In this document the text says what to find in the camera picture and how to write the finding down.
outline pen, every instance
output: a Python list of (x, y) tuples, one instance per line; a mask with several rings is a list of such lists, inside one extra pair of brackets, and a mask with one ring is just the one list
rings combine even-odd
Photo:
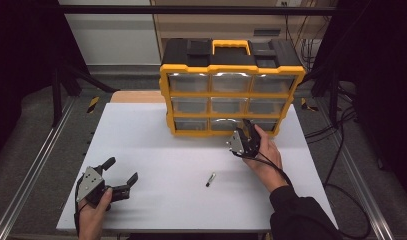
[(209, 180), (207, 180), (206, 187), (209, 187), (210, 184), (212, 183), (213, 179), (216, 177), (216, 173), (212, 173), (210, 176)]

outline black jacket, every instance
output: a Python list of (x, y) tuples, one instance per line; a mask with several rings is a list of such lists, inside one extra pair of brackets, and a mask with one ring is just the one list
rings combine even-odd
[(312, 197), (298, 197), (294, 189), (284, 186), (269, 196), (275, 212), (271, 215), (274, 240), (343, 239)]

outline storage organizer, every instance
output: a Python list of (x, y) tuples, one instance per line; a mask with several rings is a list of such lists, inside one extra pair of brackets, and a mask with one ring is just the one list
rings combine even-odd
[(167, 125), (178, 136), (231, 135), (249, 119), (275, 136), (304, 75), (288, 41), (170, 39), (159, 81)]

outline hand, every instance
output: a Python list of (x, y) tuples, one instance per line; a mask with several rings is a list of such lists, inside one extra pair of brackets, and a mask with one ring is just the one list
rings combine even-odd
[(87, 204), (87, 200), (79, 203), (79, 209), (82, 210), (79, 215), (79, 239), (94, 240), (101, 238), (102, 225), (106, 208), (112, 200), (112, 189), (109, 188), (100, 199), (100, 203), (94, 209)]
[[(261, 138), (259, 148), (261, 154), (258, 154), (256, 158), (268, 161), (262, 156), (263, 154), (269, 158), (271, 162), (277, 165), (278, 168), (282, 169), (281, 154), (275, 143), (269, 140), (269, 135), (263, 131), (262, 128), (255, 125), (255, 129)], [(281, 174), (273, 167), (251, 159), (243, 158), (243, 161), (256, 173), (269, 192), (272, 192), (281, 186), (288, 185)]]

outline white table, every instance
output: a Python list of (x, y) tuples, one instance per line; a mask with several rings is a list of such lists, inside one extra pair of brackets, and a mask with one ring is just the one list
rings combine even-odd
[[(78, 177), (108, 158), (106, 184), (138, 172), (131, 198), (112, 203), (104, 229), (118, 232), (267, 232), (273, 208), (256, 175), (228, 151), (228, 137), (174, 137), (164, 103), (108, 103)], [(312, 196), (337, 226), (293, 106), (275, 142), (299, 196)], [(205, 184), (212, 174), (216, 178)], [(75, 231), (74, 189), (57, 229)]]

